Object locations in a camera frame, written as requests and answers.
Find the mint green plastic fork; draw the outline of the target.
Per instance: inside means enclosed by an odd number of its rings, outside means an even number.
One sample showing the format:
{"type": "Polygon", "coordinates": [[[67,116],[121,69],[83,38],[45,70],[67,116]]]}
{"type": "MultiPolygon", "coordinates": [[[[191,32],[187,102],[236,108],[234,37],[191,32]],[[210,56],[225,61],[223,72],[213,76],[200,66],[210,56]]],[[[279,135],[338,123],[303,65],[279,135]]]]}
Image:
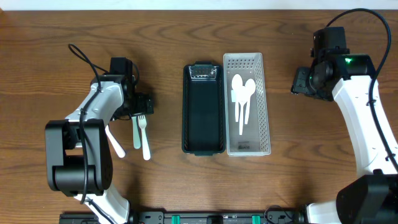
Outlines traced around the mint green plastic fork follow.
{"type": "Polygon", "coordinates": [[[137,125],[137,117],[133,116],[131,119],[132,119],[132,132],[133,132],[133,146],[134,146],[134,149],[140,149],[141,148],[141,140],[140,140],[138,125],[137,125]]]}

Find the white plastic spoon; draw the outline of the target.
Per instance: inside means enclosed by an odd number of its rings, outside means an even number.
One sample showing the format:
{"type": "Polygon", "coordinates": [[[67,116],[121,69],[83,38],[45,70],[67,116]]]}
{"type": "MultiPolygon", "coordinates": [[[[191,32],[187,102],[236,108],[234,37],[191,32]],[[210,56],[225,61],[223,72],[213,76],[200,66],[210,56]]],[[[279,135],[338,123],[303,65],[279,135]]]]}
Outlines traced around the white plastic spoon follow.
{"type": "Polygon", "coordinates": [[[245,83],[245,87],[246,87],[246,91],[247,91],[247,104],[246,104],[244,122],[245,122],[245,124],[248,124],[250,107],[251,107],[251,96],[256,91],[255,81],[252,78],[248,79],[245,83]]]}
{"type": "Polygon", "coordinates": [[[237,101],[240,105],[239,112],[239,135],[243,135],[243,125],[244,125],[244,105],[248,101],[248,90],[245,86],[241,86],[236,92],[237,101]]]}
{"type": "Polygon", "coordinates": [[[243,85],[243,80],[240,76],[240,74],[235,74],[232,82],[231,82],[231,86],[232,86],[232,90],[234,90],[235,94],[236,94],[236,102],[235,102],[235,122],[239,121],[239,103],[238,103],[238,90],[242,87],[243,85]]]}

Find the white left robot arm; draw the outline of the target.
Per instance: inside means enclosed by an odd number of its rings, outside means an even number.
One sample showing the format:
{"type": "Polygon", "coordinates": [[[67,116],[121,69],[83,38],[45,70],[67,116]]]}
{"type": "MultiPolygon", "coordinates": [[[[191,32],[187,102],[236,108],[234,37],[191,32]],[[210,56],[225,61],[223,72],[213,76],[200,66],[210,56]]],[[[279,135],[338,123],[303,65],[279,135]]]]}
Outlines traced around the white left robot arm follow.
{"type": "Polygon", "coordinates": [[[134,75],[100,75],[73,113],[45,126],[49,187],[83,202],[100,223],[140,223],[112,183],[112,136],[106,134],[115,117],[132,114],[134,82],[134,75]]]}

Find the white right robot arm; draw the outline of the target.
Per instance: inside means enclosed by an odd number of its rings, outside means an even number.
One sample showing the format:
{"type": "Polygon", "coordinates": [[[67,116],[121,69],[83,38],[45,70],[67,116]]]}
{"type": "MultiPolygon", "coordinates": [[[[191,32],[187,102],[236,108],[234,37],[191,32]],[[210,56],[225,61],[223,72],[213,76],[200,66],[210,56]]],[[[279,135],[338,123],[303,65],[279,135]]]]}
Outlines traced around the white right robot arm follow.
{"type": "Polygon", "coordinates": [[[311,67],[299,67],[291,92],[334,101],[341,110],[356,159],[357,180],[329,202],[305,209],[309,223],[397,223],[397,169],[386,149],[397,142],[379,99],[370,56],[329,55],[311,67]]]}

